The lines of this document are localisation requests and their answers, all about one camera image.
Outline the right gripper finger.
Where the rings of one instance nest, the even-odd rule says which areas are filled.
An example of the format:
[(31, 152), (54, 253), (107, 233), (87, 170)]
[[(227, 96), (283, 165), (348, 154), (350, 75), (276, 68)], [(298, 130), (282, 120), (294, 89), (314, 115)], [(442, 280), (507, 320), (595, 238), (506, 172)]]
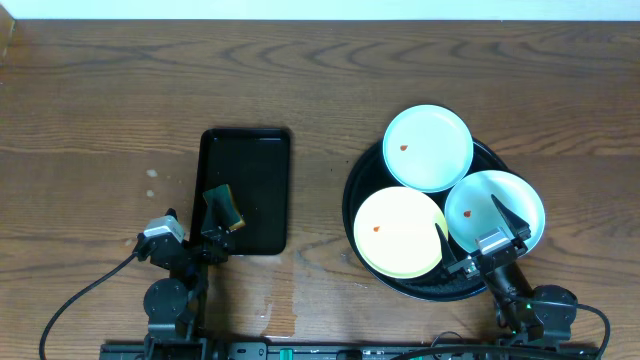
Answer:
[(436, 232), (440, 241), (442, 257), (441, 261), (443, 267), (445, 269), (449, 269), (451, 266), (457, 263), (457, 259), (449, 246), (448, 237), (444, 234), (441, 227), (437, 223), (435, 223), (434, 226), (436, 228)]
[(506, 207), (494, 194), (491, 195), (491, 200), (516, 239), (527, 240), (531, 237), (528, 222)]

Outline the green and yellow sponge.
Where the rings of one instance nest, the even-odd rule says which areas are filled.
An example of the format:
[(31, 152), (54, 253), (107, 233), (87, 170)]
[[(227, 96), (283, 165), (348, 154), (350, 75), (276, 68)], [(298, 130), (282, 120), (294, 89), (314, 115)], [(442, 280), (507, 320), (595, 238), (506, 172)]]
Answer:
[(217, 186), (205, 192), (212, 192), (219, 203), (218, 214), (222, 230), (234, 232), (246, 225), (228, 184)]

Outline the yellow plate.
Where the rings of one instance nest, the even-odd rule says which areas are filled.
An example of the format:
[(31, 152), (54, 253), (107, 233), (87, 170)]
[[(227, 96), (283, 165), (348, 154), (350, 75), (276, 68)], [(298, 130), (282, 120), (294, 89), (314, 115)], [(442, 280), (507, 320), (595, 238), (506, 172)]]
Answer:
[(366, 264), (396, 279), (427, 274), (442, 260), (443, 211), (426, 194), (394, 186), (370, 195), (356, 212), (354, 240)]

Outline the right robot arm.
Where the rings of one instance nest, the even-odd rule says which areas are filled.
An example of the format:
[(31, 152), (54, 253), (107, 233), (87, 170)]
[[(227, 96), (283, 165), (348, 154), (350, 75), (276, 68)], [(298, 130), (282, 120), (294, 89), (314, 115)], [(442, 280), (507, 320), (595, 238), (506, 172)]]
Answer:
[(476, 251), (458, 259), (437, 228), (444, 269), (449, 274), (478, 277), (484, 282), (494, 297), (497, 317), (514, 333), (506, 341), (508, 345), (558, 350), (571, 338), (577, 298), (556, 285), (531, 287), (517, 264), (528, 251), (525, 241), (531, 237), (530, 225), (496, 196), (491, 201), (511, 233), (497, 227), (476, 239)]

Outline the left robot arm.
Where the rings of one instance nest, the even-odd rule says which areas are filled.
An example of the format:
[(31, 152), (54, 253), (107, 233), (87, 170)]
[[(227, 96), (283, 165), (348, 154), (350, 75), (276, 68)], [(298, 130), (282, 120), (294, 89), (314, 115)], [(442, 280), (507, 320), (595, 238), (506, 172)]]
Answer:
[(207, 337), (202, 312), (209, 288), (208, 267), (228, 260), (229, 234), (245, 225), (227, 185), (203, 193), (205, 215), (196, 242), (170, 208), (138, 234), (134, 255), (169, 272), (147, 290), (143, 306), (149, 317), (144, 359), (224, 359), (225, 345)]

